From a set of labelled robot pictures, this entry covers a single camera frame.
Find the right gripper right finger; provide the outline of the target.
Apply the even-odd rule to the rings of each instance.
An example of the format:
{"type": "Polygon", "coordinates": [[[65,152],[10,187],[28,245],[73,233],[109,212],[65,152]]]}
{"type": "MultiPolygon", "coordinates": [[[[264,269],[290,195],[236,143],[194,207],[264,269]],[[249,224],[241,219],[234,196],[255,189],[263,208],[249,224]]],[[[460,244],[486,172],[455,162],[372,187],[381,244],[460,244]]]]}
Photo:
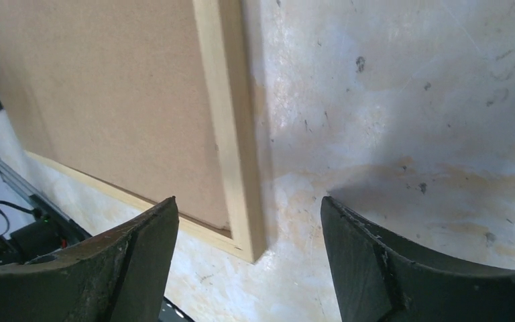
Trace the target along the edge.
{"type": "Polygon", "coordinates": [[[332,197],[321,221],[343,321],[515,321],[515,270],[426,248],[332,197]]]}

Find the brown backing board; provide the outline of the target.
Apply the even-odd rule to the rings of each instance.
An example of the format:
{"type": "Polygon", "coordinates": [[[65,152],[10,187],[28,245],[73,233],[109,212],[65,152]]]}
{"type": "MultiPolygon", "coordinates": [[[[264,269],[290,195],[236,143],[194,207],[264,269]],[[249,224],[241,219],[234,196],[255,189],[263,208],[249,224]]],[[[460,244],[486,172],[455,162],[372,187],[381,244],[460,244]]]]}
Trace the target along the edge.
{"type": "Polygon", "coordinates": [[[0,1],[0,99],[25,150],[229,228],[191,1],[0,1]]]}

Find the light wooden picture frame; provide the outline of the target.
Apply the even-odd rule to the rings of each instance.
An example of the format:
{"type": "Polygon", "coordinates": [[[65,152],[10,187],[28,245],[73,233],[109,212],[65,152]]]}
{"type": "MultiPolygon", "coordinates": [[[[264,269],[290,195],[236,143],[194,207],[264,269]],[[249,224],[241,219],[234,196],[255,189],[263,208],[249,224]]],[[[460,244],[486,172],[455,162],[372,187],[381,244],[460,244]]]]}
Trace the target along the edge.
{"type": "MultiPolygon", "coordinates": [[[[181,228],[247,262],[266,248],[251,104],[238,1],[191,1],[221,172],[228,229],[217,229],[180,212],[181,228]]],[[[147,209],[157,203],[94,176],[27,151],[41,162],[104,193],[147,209]]]]}

